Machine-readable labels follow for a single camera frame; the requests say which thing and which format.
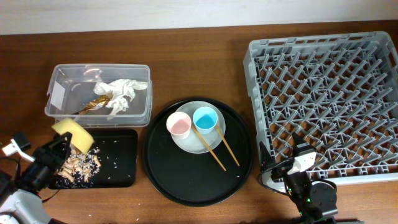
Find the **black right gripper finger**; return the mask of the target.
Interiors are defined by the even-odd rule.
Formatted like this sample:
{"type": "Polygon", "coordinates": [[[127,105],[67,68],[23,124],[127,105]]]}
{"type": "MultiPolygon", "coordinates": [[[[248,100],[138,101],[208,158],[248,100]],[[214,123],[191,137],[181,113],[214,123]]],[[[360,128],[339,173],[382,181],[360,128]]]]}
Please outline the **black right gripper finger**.
{"type": "Polygon", "coordinates": [[[259,150],[260,150],[260,166],[261,171],[265,172],[274,167],[274,160],[269,154],[269,151],[266,148],[266,145],[261,141],[259,143],[259,150]]]}
{"type": "Polygon", "coordinates": [[[316,152],[316,148],[306,142],[304,138],[301,138],[297,133],[292,133],[294,140],[293,155],[304,155],[311,152],[316,152]]]}

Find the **food scraps and rice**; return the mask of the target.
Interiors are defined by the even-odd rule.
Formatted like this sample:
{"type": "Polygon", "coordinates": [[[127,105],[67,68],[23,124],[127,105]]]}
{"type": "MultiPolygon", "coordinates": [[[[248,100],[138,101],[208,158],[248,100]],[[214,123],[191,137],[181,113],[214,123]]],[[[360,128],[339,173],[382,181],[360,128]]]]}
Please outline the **food scraps and rice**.
{"type": "Polygon", "coordinates": [[[71,145],[70,155],[60,170],[56,171],[53,186],[56,189],[118,186],[118,158],[113,151],[117,145],[118,141],[115,139],[100,140],[86,153],[71,145]]]}

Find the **yellow bowl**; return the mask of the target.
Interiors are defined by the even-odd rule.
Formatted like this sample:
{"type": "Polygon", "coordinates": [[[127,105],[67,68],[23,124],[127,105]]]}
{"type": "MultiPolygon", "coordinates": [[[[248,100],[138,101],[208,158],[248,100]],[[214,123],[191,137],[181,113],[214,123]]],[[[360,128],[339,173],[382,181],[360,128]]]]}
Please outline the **yellow bowl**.
{"type": "Polygon", "coordinates": [[[94,139],[91,134],[73,119],[67,118],[59,121],[52,125],[52,129],[59,135],[71,133],[71,144],[75,146],[82,154],[86,154],[94,143],[94,139]]]}

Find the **blue plastic cup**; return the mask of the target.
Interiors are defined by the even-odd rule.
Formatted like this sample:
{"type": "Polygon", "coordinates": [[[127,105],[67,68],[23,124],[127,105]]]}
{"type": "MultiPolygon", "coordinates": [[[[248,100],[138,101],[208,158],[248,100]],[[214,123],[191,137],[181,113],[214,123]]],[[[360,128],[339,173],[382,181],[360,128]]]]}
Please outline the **blue plastic cup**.
{"type": "Polygon", "coordinates": [[[213,108],[202,106],[195,110],[193,123],[200,134],[209,134],[218,122],[218,115],[213,108]]]}

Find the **gold snack wrapper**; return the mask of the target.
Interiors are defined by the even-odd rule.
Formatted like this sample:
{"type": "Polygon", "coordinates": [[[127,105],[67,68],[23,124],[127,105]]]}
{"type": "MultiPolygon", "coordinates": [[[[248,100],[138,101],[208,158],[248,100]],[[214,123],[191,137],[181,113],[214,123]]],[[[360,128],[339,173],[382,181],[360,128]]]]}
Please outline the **gold snack wrapper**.
{"type": "Polygon", "coordinates": [[[86,114],[88,111],[98,110],[105,107],[110,100],[111,98],[108,95],[101,95],[99,98],[89,102],[81,111],[78,111],[75,114],[86,114]]]}

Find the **pink plastic cup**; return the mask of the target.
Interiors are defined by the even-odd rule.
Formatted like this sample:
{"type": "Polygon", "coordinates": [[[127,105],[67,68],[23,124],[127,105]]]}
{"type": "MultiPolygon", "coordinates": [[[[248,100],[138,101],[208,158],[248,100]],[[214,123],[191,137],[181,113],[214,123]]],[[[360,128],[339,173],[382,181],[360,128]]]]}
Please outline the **pink plastic cup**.
{"type": "Polygon", "coordinates": [[[191,127],[191,118],[181,111],[172,113],[166,121],[167,130],[177,139],[186,139],[190,134],[191,127]]]}

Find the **white tissue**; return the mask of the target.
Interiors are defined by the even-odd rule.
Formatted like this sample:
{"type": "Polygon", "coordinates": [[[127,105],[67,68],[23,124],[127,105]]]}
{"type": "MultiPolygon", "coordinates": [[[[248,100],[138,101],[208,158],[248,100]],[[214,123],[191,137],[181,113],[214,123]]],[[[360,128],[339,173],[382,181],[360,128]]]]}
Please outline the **white tissue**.
{"type": "Polygon", "coordinates": [[[148,87],[148,82],[125,78],[107,83],[96,82],[93,100],[101,95],[108,95],[111,100],[105,107],[88,111],[88,114],[105,115],[108,116],[107,120],[129,115],[134,124],[142,126],[149,120],[148,87]]]}

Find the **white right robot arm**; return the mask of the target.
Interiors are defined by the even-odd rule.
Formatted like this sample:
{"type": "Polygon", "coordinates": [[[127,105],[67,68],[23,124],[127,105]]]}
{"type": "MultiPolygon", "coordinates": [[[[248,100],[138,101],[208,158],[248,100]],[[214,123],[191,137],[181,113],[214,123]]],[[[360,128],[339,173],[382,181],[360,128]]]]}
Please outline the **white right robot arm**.
{"type": "Polygon", "coordinates": [[[334,216],[338,213],[336,184],[309,178],[307,170],[315,164],[316,149],[296,133],[292,138],[292,156],[279,163],[272,162],[269,155],[265,156],[257,181],[264,188],[287,196],[296,205],[300,216],[293,219],[294,223],[335,223],[334,216]],[[264,176],[271,180],[282,179],[284,191],[265,184],[264,176]]]}

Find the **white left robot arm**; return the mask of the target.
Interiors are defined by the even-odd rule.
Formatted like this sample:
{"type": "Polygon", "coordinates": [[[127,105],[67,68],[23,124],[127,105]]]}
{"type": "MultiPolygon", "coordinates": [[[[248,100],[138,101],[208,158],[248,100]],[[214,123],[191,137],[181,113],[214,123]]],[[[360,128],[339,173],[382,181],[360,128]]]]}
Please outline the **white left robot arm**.
{"type": "Polygon", "coordinates": [[[70,155],[72,133],[56,135],[50,142],[38,147],[33,155],[24,151],[30,142],[24,134],[13,135],[11,142],[2,148],[2,160],[16,162],[16,174],[1,171],[1,223],[60,223],[44,209],[39,192],[56,178],[70,155]]]}

